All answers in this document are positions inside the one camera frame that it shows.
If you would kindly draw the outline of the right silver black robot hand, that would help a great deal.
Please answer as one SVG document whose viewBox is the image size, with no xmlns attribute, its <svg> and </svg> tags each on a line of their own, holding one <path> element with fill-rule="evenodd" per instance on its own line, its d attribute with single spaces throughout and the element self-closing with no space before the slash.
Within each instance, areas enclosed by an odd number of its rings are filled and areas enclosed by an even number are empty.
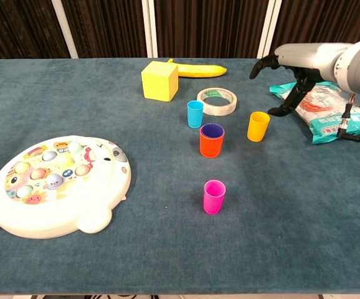
<svg viewBox="0 0 360 299">
<path fill-rule="evenodd" d="M 270 67 L 292 70 L 296 84 L 279 107 L 271 108 L 269 115 L 286 116 L 296 109 L 316 83 L 335 83 L 334 66 L 339 56 L 351 47 L 350 43 L 294 43 L 277 47 L 273 54 L 259 59 L 253 66 L 249 78 Z"/>
</svg>

